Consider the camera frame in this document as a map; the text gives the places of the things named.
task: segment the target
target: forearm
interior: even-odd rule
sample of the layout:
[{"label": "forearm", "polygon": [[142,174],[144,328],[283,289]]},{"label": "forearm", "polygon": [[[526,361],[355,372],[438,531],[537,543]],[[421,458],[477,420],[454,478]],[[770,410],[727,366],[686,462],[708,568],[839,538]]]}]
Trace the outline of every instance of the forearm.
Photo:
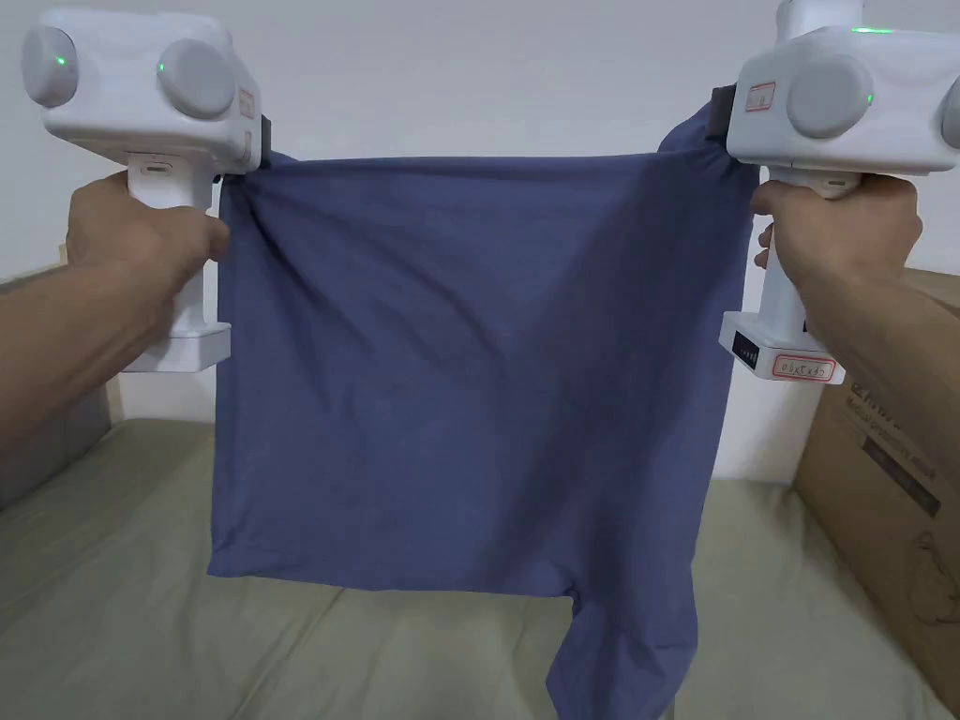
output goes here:
[{"label": "forearm", "polygon": [[898,280],[837,278],[801,294],[818,338],[960,490],[960,320]]},{"label": "forearm", "polygon": [[135,359],[161,297],[120,265],[69,266],[0,296],[0,454]]}]

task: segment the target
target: black clamp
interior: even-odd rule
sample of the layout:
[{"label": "black clamp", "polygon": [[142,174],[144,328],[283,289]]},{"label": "black clamp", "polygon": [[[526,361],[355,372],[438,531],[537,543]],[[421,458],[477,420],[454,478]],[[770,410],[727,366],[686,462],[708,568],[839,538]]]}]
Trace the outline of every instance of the black clamp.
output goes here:
[{"label": "black clamp", "polygon": [[710,117],[707,120],[707,140],[718,142],[727,147],[727,135],[730,133],[730,120],[733,116],[733,101],[736,98],[736,85],[715,87],[710,97]]}]

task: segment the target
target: white label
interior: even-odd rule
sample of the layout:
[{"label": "white label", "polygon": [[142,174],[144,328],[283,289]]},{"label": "white label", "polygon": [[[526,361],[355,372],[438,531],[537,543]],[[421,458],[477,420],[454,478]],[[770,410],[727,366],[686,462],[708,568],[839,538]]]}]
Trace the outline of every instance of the white label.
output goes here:
[{"label": "white label", "polygon": [[774,377],[809,382],[830,382],[836,371],[836,360],[826,358],[802,357],[800,355],[778,355],[774,360]]},{"label": "white label", "polygon": [[763,112],[774,106],[776,83],[754,85],[747,94],[747,112]]},{"label": "white label", "polygon": [[240,114],[253,120],[256,115],[256,103],[253,95],[242,87],[240,88]]}]

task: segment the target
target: hand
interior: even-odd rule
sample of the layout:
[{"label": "hand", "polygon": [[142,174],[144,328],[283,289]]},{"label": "hand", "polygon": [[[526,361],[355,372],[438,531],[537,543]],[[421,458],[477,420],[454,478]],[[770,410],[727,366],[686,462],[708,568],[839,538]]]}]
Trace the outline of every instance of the hand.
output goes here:
[{"label": "hand", "polygon": [[196,208],[157,210],[132,198],[125,172],[80,188],[70,201],[70,264],[129,273],[171,312],[174,295],[228,243],[227,226]]},{"label": "hand", "polygon": [[[754,195],[753,210],[774,216],[760,245],[770,247],[776,228],[777,257],[801,297],[811,283],[899,278],[924,228],[917,216],[917,189],[883,176],[864,178],[841,200],[768,182]],[[766,268],[768,254],[761,252],[756,264]]]}]

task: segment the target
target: blue t-shirt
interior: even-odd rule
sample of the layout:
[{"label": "blue t-shirt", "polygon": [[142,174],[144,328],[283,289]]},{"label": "blue t-shirt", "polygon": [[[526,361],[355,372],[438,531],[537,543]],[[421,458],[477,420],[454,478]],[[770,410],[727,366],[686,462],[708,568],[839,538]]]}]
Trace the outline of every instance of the blue t-shirt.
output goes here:
[{"label": "blue t-shirt", "polygon": [[706,118],[650,155],[228,179],[210,572],[569,595],[560,718],[659,718],[757,183]]}]

